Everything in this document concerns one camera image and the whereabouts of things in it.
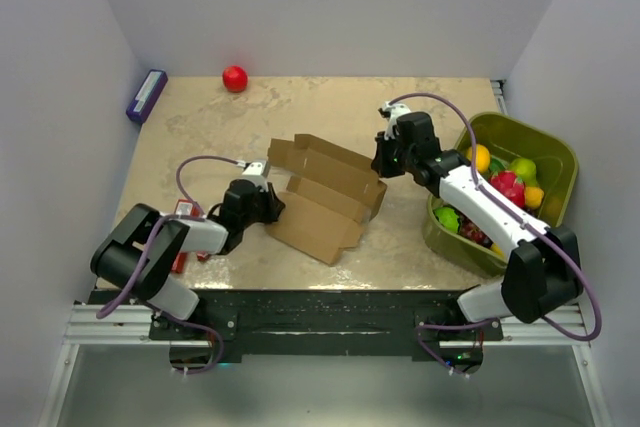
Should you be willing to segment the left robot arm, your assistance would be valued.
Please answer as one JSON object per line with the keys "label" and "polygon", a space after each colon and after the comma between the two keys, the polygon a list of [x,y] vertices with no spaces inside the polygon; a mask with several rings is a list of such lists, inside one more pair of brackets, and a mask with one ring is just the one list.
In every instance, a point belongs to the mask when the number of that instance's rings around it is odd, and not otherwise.
{"label": "left robot arm", "polygon": [[240,244],[246,229],[273,224],[284,210],[270,182],[247,179],[232,181],[218,212],[205,217],[135,205],[91,258],[92,273],[120,289],[96,317],[108,317],[132,296],[172,317],[173,329],[183,338],[200,337],[207,315],[197,308],[199,296],[171,276],[175,259],[190,252],[226,255]]}

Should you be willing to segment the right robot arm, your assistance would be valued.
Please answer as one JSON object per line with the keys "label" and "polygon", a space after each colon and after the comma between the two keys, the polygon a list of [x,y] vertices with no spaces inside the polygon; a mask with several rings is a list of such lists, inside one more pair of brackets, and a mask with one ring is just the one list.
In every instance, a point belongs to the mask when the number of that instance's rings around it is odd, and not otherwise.
{"label": "right robot arm", "polygon": [[576,235],[527,214],[479,176],[455,150],[442,150],[431,117],[403,104],[379,111],[387,126],[375,138],[372,169],[382,178],[409,174],[476,224],[507,258],[501,280],[462,293],[445,316],[448,333],[469,339],[489,318],[532,323],[583,292],[574,268]]}

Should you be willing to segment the brown cardboard box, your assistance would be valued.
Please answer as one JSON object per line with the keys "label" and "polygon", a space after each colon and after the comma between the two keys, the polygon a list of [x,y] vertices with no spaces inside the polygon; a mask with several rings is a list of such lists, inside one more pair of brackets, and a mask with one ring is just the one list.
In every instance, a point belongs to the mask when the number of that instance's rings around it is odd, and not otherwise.
{"label": "brown cardboard box", "polygon": [[387,191],[369,158],[320,137],[297,134],[292,140],[272,139],[268,160],[290,173],[278,193],[285,208],[266,227],[272,238],[329,266],[358,246]]}

